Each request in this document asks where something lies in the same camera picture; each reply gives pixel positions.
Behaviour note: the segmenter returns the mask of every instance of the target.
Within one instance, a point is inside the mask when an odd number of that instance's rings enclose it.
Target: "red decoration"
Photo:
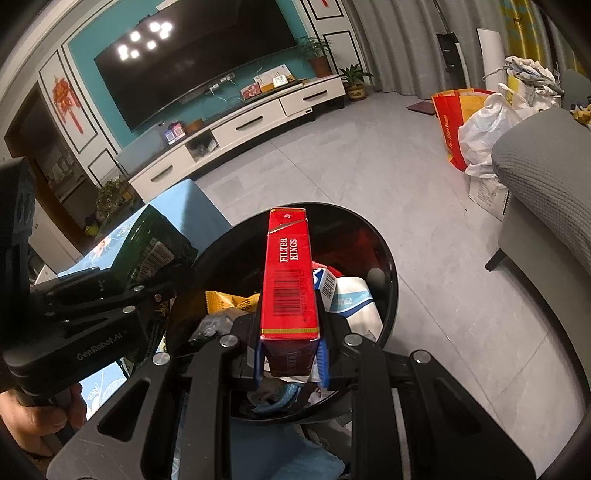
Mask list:
[[[76,92],[72,89],[72,86],[65,78],[61,78],[59,80],[57,77],[54,78],[55,85],[51,91],[53,94],[53,105],[56,107],[61,122],[64,125],[66,124],[66,117],[69,113],[74,125],[78,131],[83,134],[84,130],[82,130],[82,126],[78,122],[78,119],[73,112],[74,107],[82,108]]]

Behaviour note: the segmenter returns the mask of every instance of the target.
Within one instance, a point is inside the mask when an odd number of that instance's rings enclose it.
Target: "cigarette pack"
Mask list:
[[[261,304],[261,341],[272,375],[308,375],[319,338],[306,210],[272,209]]]

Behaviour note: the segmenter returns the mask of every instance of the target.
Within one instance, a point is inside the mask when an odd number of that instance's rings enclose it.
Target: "orange bag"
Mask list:
[[[465,88],[463,90],[448,90],[447,92],[436,93],[431,97],[450,153],[449,162],[458,170],[464,171],[468,165],[464,161],[464,156],[460,150],[457,131],[474,113],[484,106],[486,98],[493,93],[477,88]]]

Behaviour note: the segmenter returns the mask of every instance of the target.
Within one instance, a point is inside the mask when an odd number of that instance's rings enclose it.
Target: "drawer handle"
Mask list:
[[[172,172],[173,170],[173,166],[169,166],[166,167],[163,171],[161,171],[158,175],[156,175],[152,180],[150,181],[159,181],[162,177],[164,177],[165,175],[168,175],[170,172]]]
[[[310,95],[309,97],[304,97],[302,100],[312,100],[313,98],[319,97],[321,95],[326,95],[328,90],[323,90],[322,92],[315,93],[314,95]]]
[[[251,126],[252,124],[255,124],[257,122],[260,122],[261,120],[262,120],[262,115],[260,117],[258,117],[258,118],[255,118],[254,120],[251,120],[250,122],[246,122],[244,125],[241,125],[239,127],[236,127],[236,130],[242,130],[242,129],[246,128],[246,127]]]

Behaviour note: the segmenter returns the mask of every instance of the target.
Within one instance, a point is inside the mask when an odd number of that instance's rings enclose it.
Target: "tv stand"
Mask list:
[[[298,82],[244,102],[174,144],[129,182],[149,202],[221,155],[280,125],[304,115],[316,120],[313,107],[330,100],[335,100],[339,108],[345,106],[345,89],[338,75]]]

